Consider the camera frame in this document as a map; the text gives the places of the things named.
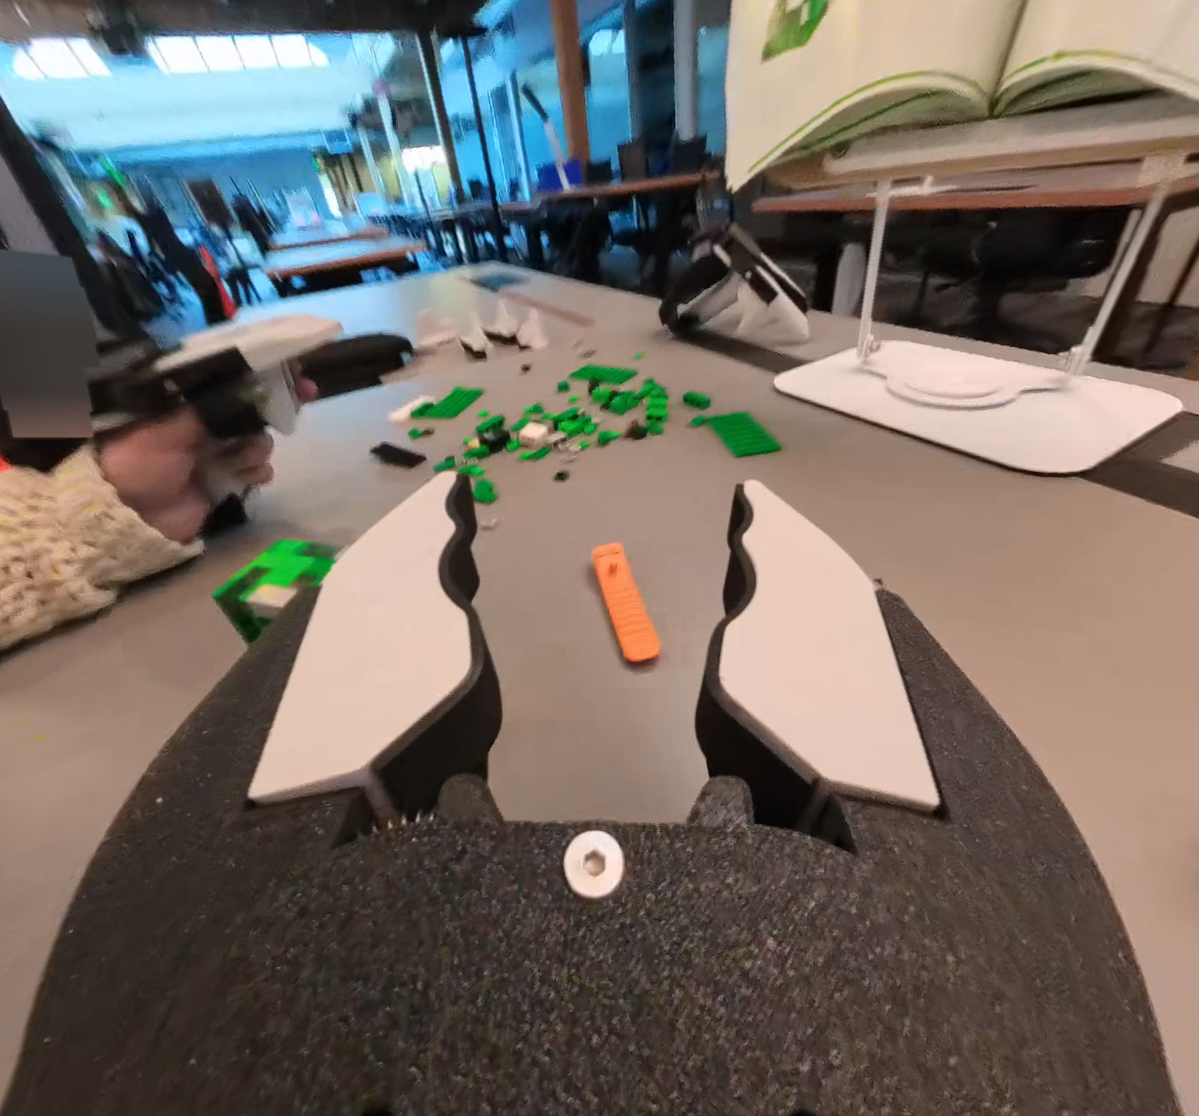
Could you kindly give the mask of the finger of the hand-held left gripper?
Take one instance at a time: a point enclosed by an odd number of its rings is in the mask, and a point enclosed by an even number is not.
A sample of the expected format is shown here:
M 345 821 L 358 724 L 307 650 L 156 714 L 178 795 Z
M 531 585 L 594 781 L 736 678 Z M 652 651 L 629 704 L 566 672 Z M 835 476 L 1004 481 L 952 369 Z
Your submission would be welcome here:
M 188 336 L 155 360 L 155 377 L 241 378 L 262 375 L 336 341 L 336 321 L 308 314 L 231 323 Z

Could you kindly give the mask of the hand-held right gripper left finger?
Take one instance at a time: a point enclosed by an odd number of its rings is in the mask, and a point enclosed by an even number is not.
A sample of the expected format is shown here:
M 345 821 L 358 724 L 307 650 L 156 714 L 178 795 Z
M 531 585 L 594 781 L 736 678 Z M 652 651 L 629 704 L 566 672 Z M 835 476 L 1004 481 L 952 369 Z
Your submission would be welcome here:
M 321 584 L 247 786 L 265 809 L 355 794 L 378 825 L 486 780 L 502 723 L 474 609 L 471 485 L 438 475 L 355 539 Z

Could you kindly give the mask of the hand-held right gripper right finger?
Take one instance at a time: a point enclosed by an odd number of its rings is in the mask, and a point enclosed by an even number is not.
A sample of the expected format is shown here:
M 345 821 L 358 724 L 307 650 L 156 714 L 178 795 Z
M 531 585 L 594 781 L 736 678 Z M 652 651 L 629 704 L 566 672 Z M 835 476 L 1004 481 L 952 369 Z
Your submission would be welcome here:
M 736 485 L 723 614 L 695 710 L 709 778 L 754 825 L 849 835 L 860 803 L 940 817 L 940 792 L 877 588 L 760 481 Z

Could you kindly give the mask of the green lego model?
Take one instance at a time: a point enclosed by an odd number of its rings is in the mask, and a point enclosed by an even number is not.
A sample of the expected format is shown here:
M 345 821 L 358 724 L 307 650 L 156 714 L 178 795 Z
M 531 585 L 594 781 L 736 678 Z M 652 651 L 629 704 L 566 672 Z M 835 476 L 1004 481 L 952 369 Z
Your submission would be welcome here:
M 292 600 L 319 589 L 339 555 L 326 543 L 277 540 L 219 584 L 211 600 L 242 643 L 253 645 Z

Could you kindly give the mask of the pile of lego pieces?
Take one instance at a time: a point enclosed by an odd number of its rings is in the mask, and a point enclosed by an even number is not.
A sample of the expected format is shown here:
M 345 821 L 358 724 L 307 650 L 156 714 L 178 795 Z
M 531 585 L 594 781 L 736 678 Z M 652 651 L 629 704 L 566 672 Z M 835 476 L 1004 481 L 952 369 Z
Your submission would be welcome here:
M 612 380 L 584 362 L 531 355 L 432 363 L 389 414 L 398 447 L 438 476 L 463 480 L 486 525 L 520 503 L 612 498 L 639 506 L 711 503 L 727 474 L 678 394 L 638 357 Z M 484 395 L 454 420 L 412 421 L 412 408 L 454 387 Z

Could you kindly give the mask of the person's left forearm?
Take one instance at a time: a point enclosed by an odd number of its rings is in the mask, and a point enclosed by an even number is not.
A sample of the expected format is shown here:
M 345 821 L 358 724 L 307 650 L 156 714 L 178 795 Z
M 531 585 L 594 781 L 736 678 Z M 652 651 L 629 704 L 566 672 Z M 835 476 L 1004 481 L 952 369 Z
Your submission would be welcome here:
M 129 584 L 201 555 L 146 525 L 83 445 L 48 472 L 1 475 L 1 648 L 8 650 L 111 606 Z

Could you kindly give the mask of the large green lego plate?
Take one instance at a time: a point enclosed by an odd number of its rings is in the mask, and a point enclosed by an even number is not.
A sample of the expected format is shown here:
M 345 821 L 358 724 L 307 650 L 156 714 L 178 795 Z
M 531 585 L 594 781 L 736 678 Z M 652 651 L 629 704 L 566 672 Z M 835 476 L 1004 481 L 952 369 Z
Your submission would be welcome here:
M 704 429 L 734 458 L 755 458 L 779 453 L 782 447 L 752 416 L 742 412 L 706 416 L 692 423 Z

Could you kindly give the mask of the person's left hand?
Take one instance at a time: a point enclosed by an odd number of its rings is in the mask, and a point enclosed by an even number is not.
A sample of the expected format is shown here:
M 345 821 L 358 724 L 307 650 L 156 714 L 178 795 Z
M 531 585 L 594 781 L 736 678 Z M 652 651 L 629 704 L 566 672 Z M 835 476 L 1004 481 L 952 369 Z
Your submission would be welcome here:
M 246 493 L 273 477 L 274 444 L 258 432 L 218 441 L 191 408 L 127 426 L 97 440 L 102 477 L 116 498 L 166 539 L 187 543 L 201 537 L 217 501 L 208 490 L 211 472 Z

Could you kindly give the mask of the black pouch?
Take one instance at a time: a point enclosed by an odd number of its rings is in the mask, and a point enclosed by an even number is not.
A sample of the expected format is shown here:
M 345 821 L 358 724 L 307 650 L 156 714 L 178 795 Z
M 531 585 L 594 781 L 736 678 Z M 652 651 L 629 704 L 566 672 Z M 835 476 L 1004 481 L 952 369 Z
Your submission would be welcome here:
M 412 355 L 407 339 L 369 333 L 316 348 L 300 357 L 298 364 L 322 396 L 331 396 L 377 386 L 385 375 L 403 369 Z

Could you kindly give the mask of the background wooden table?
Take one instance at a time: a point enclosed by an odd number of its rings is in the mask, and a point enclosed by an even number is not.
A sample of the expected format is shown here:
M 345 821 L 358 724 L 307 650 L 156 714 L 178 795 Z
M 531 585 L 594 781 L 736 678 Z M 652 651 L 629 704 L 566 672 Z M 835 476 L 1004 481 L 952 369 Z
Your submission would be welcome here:
M 1164 186 L 1166 198 L 1196 202 L 1196 160 L 1171 166 L 1164 160 L 1107 165 L 989 171 L 952 178 L 902 179 L 887 191 L 891 213 L 1006 211 L 1029 209 L 1129 209 L 1144 205 Z M 875 207 L 876 184 L 822 184 L 760 197 L 760 215 L 866 214 Z
M 723 182 L 723 174 L 707 169 L 689 174 L 669 174 L 657 178 L 612 180 L 600 184 L 583 184 L 565 191 L 548 191 L 535 193 L 531 204 L 583 202 L 614 200 L 623 197 L 642 197 L 665 192 L 693 189 L 707 182 Z
M 414 259 L 426 251 L 422 240 L 344 240 L 274 251 L 265 256 L 260 270 L 272 281 L 285 281 L 328 272 L 360 272 Z

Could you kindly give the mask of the wooden stick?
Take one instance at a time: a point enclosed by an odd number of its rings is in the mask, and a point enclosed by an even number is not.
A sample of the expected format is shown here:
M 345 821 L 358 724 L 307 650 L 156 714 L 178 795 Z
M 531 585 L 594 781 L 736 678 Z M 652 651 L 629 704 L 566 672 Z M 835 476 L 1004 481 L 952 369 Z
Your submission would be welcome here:
M 592 328 L 594 326 L 593 318 L 583 313 L 576 313 L 573 309 L 564 308 L 557 304 L 551 304 L 543 297 L 538 297 L 520 290 L 507 288 L 502 291 L 501 299 L 506 301 L 515 301 L 528 309 L 537 309 L 540 313 L 548 314 L 552 318 L 567 323 L 575 328 Z

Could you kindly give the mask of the white book stand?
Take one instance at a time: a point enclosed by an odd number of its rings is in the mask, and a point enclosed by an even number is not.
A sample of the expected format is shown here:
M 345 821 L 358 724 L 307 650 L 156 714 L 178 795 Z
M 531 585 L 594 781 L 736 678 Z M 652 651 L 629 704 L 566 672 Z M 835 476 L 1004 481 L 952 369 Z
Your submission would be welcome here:
M 1013 119 L 868 135 L 801 166 L 796 191 L 871 182 L 877 198 L 866 255 L 855 344 L 777 375 L 788 399 L 907 435 L 1012 471 L 1072 477 L 1106 463 L 1184 412 L 1183 402 L 1129 381 L 1089 372 L 1157 220 L 1166 188 L 1132 218 L 1094 322 L 1081 341 L 1048 366 L 943 345 L 882 341 L 875 332 L 877 276 L 887 191 L 902 179 L 952 178 L 1016 169 L 1164 160 L 1196 155 L 1196 103 L 1178 96 L 1101 103 Z

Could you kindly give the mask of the black and white device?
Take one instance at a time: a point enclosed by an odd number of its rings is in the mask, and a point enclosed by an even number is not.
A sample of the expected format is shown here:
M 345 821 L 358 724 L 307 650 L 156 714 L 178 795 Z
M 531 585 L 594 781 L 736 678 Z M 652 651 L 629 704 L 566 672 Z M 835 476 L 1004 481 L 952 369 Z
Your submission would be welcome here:
M 794 278 L 736 223 L 709 225 L 689 242 L 691 258 L 666 288 L 657 319 L 668 333 L 692 339 L 720 318 L 736 318 L 734 336 L 779 333 L 785 342 L 812 339 L 809 303 Z

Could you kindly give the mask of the wooden column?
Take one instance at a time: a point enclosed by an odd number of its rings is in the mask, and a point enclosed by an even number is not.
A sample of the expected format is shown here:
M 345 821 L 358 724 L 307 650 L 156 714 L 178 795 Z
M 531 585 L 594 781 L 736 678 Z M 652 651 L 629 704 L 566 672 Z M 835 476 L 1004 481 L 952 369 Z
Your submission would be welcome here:
M 580 165 L 589 160 L 576 0 L 547 0 L 557 67 L 565 146 Z

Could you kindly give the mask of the open instruction booklet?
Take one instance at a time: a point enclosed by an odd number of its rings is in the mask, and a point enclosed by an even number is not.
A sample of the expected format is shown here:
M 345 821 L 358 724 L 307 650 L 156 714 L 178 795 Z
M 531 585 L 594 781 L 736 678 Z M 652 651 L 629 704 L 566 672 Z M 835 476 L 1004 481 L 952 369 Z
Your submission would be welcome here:
M 731 0 L 725 180 L 884 130 L 1196 102 L 1197 0 Z

